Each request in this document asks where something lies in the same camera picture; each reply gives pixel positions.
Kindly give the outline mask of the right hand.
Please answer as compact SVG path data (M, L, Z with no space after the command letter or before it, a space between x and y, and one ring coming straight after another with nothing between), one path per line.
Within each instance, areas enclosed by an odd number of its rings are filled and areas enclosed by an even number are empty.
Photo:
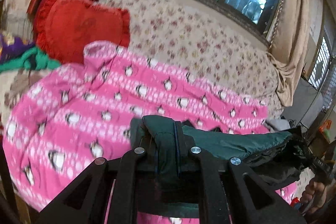
M304 204L309 203L311 200L313 200L313 204L307 209L307 214L315 213L326 202L326 186L321 182L317 182L315 178L309 181L300 198L300 202Z

